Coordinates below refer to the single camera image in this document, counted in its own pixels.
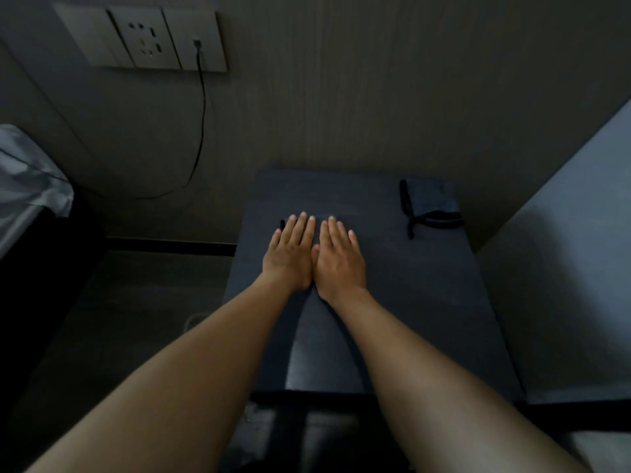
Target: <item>forearm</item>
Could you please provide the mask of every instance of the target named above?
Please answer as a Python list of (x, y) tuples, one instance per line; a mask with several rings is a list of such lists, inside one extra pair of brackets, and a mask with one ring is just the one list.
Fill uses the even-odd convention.
[(259, 278), (131, 374), (31, 471), (216, 467), (289, 294)]
[(394, 436), (418, 471), (584, 471), (511, 405), (364, 289), (335, 302)]

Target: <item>pinky finger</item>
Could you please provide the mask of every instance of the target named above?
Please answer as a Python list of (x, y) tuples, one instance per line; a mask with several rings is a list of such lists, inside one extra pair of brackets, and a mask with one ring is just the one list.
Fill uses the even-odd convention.
[(281, 234), (281, 230), (280, 229), (276, 229), (274, 231), (274, 234), (272, 235), (272, 240), (269, 241), (269, 248), (270, 249), (275, 249), (276, 246), (278, 246), (278, 242), (280, 241), (280, 234)]
[(351, 241), (351, 246), (359, 252), (359, 241), (357, 240), (357, 234), (355, 234), (355, 231), (351, 230), (348, 232), (348, 239)]

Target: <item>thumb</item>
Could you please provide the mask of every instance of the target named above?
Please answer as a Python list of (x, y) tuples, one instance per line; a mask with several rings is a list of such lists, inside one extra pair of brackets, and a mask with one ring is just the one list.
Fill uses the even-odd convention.
[(311, 247), (311, 265), (313, 267), (316, 266), (319, 255), (320, 255), (320, 244), (315, 244), (313, 247)]

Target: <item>white outlet plate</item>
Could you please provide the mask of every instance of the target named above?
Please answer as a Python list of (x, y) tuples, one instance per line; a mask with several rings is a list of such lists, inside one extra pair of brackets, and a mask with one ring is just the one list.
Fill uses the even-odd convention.
[(181, 69), (160, 8), (113, 6), (109, 11), (137, 68)]
[(217, 16), (212, 10), (163, 8), (182, 69), (197, 71), (195, 39), (201, 41), (203, 71), (227, 71)]
[(105, 8), (65, 3), (52, 6), (90, 66), (134, 67)]

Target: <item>finger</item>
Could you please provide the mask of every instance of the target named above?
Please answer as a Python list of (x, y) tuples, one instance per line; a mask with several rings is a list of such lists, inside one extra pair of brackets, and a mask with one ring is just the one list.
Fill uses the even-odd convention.
[(320, 244), (316, 244), (311, 247), (311, 266), (315, 267), (317, 264), (317, 259), (320, 256)]
[(327, 221), (322, 221), (322, 225), (320, 226), (320, 246), (332, 246), (331, 235), (329, 234), (329, 223)]
[(278, 241), (280, 241), (280, 234), (281, 234), (281, 230), (280, 229), (276, 229), (274, 231), (274, 234), (272, 235), (272, 240), (269, 241), (269, 249), (275, 249), (276, 246), (278, 246)]
[(296, 216), (291, 214), (287, 223), (285, 224), (285, 229), (283, 229), (283, 233), (280, 234), (280, 243), (287, 244), (289, 239), (292, 238), (293, 227), (296, 225)]
[(357, 234), (355, 234), (354, 230), (349, 230), (348, 232), (348, 239), (351, 242), (351, 246), (353, 246), (353, 249), (355, 249), (357, 252), (361, 253), (359, 251), (359, 241), (357, 240)]
[(311, 243), (314, 241), (315, 231), (316, 231), (316, 217), (312, 215), (307, 221), (307, 227), (305, 228), (305, 233), (302, 236), (302, 242), (300, 242), (300, 245), (311, 246)]
[(343, 246), (351, 245), (351, 241), (348, 239), (348, 234), (346, 233), (346, 228), (342, 221), (338, 221), (338, 231), (339, 231), (339, 240), (341, 241)]
[(300, 217), (298, 218), (298, 222), (293, 228), (292, 238), (289, 239), (289, 242), (298, 245), (300, 244), (300, 240), (302, 239), (302, 233), (305, 231), (305, 224), (307, 223), (307, 213), (302, 211), (300, 213)]
[(335, 221), (335, 217), (329, 217), (329, 234), (331, 235), (331, 243), (334, 247), (340, 246), (338, 224)]

